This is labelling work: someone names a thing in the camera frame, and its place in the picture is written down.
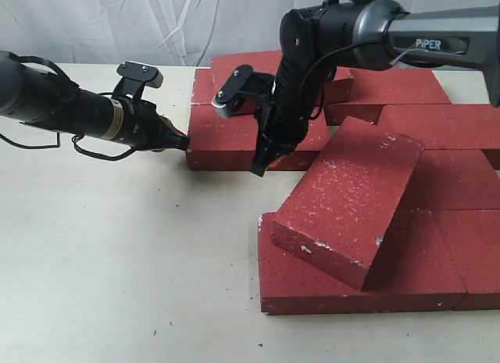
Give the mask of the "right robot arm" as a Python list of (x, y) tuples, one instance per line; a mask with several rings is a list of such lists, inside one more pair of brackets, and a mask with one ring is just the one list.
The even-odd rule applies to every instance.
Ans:
[(338, 67), (383, 71), (401, 62), (478, 70), (491, 105), (499, 106), (498, 5), (410, 13), (394, 0), (370, 0), (292, 9), (281, 20), (280, 46), (250, 165), (258, 176), (304, 140)]

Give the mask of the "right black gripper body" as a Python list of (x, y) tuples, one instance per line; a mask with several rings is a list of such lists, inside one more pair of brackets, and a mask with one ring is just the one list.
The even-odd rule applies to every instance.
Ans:
[(282, 58), (259, 118), (257, 152), (293, 152), (309, 130), (324, 85), (324, 67)]

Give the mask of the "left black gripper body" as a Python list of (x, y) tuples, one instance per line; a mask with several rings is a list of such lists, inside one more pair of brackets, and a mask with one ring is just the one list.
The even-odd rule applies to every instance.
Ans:
[(136, 149), (150, 149), (154, 140), (162, 135), (156, 105), (152, 103), (134, 105), (129, 99), (118, 99), (123, 109), (123, 120), (118, 133), (112, 139)]

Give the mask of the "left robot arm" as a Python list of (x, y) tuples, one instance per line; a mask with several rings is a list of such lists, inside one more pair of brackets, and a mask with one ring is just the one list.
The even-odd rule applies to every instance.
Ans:
[(72, 134), (129, 146), (114, 160), (136, 151), (185, 151), (189, 136), (142, 97), (146, 87), (160, 88), (163, 75), (138, 62), (118, 65), (119, 83), (109, 93), (79, 87), (55, 63), (37, 56), (1, 53), (1, 115), (57, 134)]

